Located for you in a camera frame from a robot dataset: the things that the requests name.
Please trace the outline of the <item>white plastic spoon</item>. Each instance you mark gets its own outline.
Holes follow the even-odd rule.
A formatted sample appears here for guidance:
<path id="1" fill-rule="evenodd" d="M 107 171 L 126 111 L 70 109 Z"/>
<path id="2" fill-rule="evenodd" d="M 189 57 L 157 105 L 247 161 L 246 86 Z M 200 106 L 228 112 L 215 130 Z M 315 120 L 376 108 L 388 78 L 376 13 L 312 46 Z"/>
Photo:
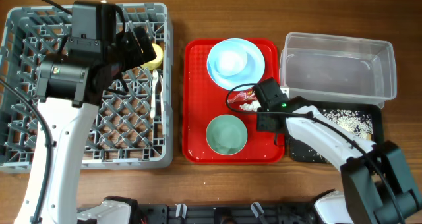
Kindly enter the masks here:
<path id="1" fill-rule="evenodd" d="M 154 69 L 152 71 L 152 97 L 151 97 L 151 111 L 150 118 L 154 120 L 156 116 L 156 86 L 159 80 L 159 72 Z"/>

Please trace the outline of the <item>white plastic fork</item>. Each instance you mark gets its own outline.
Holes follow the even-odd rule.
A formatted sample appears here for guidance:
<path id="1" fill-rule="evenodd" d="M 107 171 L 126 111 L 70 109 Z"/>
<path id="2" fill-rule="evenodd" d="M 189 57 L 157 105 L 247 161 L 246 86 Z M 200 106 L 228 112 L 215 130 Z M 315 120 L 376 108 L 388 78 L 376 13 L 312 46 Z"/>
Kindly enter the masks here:
<path id="1" fill-rule="evenodd" d="M 161 117 L 161 124 L 162 124 L 162 134 L 163 134 L 163 136 L 165 136 L 164 132 L 166 131 L 166 129 L 165 129 L 164 123 L 165 123 L 166 117 L 164 115 L 164 109 L 165 109 L 165 106 L 164 106 L 164 80 L 163 80 L 162 75 L 159 76 L 159 81 L 160 81 L 160 86 L 161 86 L 161 91 L 160 91 L 160 117 Z"/>

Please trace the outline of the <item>green bowl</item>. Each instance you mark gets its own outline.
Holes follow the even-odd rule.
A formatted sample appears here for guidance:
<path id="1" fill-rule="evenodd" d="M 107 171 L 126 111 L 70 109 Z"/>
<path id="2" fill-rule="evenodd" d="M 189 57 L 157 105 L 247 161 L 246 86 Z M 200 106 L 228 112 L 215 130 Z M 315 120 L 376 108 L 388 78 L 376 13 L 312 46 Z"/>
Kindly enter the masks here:
<path id="1" fill-rule="evenodd" d="M 206 128 L 206 142 L 219 155 L 238 154 L 248 140 L 247 127 L 234 115 L 219 115 Z"/>

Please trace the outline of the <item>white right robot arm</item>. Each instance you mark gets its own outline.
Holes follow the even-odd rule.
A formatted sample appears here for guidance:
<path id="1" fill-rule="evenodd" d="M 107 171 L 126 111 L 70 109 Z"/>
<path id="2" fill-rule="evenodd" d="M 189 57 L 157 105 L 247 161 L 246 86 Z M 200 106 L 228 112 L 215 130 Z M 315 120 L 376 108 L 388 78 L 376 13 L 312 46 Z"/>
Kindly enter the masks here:
<path id="1" fill-rule="evenodd" d="M 395 143 L 377 144 L 346 131 L 310 101 L 288 98 L 273 78 L 253 90 L 259 115 L 274 119 L 282 132 L 310 146 L 340 172 L 354 223 L 404 223 L 421 211 L 421 192 Z"/>

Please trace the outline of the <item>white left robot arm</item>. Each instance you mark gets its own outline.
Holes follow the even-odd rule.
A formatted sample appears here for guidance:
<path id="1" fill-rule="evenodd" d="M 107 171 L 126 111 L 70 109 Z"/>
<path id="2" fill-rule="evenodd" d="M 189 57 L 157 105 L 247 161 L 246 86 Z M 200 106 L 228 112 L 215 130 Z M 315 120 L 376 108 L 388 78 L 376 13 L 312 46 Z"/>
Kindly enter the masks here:
<path id="1" fill-rule="evenodd" d="M 75 2 L 66 43 L 40 65 L 32 108 L 36 148 L 17 223 L 78 221 L 82 158 L 103 92 L 156 57 L 145 30 L 127 31 L 122 8 L 113 3 Z"/>

